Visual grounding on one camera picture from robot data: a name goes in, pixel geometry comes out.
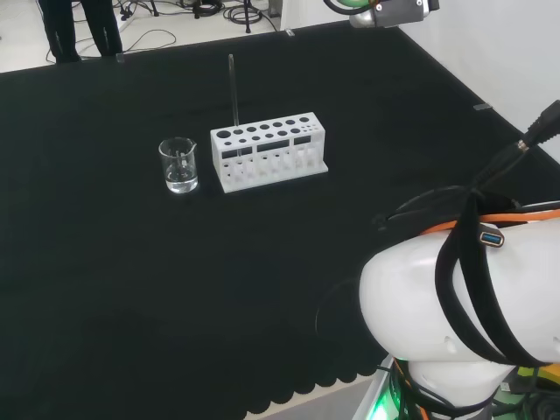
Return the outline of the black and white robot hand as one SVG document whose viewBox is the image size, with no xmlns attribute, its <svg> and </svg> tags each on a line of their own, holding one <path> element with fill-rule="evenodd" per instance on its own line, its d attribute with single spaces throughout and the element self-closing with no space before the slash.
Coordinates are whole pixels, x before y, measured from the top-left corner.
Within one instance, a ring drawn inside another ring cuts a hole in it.
<svg viewBox="0 0 560 420">
<path fill-rule="evenodd" d="M 438 0 L 324 0 L 324 4 L 349 17 L 354 28 L 389 28 L 422 22 L 440 8 Z"/>
</svg>

